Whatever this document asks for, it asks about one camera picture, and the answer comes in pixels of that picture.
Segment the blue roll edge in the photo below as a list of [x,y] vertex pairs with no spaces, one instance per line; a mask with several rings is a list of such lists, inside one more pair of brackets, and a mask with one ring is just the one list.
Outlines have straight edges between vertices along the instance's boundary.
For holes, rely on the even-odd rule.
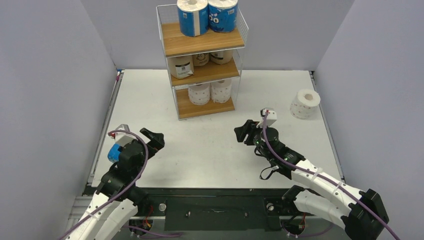
[[108,154],[107,154],[107,159],[111,162],[111,163],[116,163],[119,161],[119,156],[121,154],[123,150],[123,147],[120,146],[119,144],[115,143],[109,150]]

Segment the white dotted roll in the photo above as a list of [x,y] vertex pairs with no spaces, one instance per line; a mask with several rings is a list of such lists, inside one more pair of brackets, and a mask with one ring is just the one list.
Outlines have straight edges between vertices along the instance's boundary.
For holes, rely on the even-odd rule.
[[231,97],[232,80],[224,79],[210,84],[210,97],[214,103],[225,103]]
[[194,105],[201,106],[207,104],[211,99],[211,84],[202,83],[189,86],[188,97]]

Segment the white wire wooden shelf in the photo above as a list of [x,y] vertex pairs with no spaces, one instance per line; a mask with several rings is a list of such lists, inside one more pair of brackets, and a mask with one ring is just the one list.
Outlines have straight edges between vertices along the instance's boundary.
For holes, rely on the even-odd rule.
[[[243,72],[244,50],[249,27],[240,9],[236,27],[229,33],[208,30],[200,36],[185,36],[180,30],[177,4],[156,7],[159,39],[179,120],[233,111],[236,108]],[[189,89],[196,85],[217,85],[229,80],[223,101],[211,96],[202,105],[194,104]]]

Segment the brown paper roll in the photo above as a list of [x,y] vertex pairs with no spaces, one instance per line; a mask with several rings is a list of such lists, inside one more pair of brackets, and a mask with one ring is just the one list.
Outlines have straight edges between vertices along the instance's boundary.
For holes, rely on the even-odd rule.
[[213,51],[209,53],[210,60],[218,65],[224,65],[233,58],[233,50]]

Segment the brown cartoon printed roll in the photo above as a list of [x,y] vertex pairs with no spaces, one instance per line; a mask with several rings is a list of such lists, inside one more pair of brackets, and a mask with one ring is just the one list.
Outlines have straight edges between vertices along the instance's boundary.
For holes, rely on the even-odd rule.
[[210,54],[209,53],[193,54],[192,61],[195,67],[204,66],[210,61]]

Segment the blue white roll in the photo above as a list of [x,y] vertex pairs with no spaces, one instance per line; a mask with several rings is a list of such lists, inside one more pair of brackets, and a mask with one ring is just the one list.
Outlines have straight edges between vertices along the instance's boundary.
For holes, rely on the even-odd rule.
[[238,0],[208,0],[209,28],[230,33],[237,25]]
[[204,35],[209,30],[207,0],[178,0],[177,12],[180,31],[187,37]]

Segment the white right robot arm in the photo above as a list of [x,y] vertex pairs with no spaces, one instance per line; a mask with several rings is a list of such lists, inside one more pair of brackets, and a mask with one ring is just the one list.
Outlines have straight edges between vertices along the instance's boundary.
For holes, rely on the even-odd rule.
[[344,229],[352,240],[375,240],[388,227],[389,217],[376,191],[363,191],[323,172],[282,143],[275,128],[248,119],[234,132],[239,143],[255,147],[254,153],[269,162],[273,173],[298,183],[282,199],[287,213],[318,216]]

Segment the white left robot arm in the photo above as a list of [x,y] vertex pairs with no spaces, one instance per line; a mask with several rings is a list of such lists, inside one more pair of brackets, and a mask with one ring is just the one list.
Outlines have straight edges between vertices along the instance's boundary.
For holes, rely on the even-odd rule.
[[165,147],[163,133],[142,128],[145,142],[126,124],[107,133],[114,140],[110,150],[112,166],[101,177],[90,204],[80,220],[67,230],[61,240],[95,240],[107,221],[112,221],[108,238],[112,238],[133,215],[149,209],[148,193],[136,185],[148,161]]

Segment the white roll near right wall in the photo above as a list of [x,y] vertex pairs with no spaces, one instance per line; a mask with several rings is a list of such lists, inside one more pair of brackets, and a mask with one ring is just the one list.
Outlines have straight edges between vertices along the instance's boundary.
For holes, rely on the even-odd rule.
[[306,120],[313,117],[319,110],[320,95],[311,89],[301,89],[290,104],[290,113],[293,117]]

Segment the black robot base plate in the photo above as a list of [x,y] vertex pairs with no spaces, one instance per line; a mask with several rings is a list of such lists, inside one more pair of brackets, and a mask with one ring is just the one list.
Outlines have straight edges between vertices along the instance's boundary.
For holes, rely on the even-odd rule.
[[307,214],[284,198],[286,188],[146,188],[126,223],[146,230],[164,222],[166,231],[308,229]]

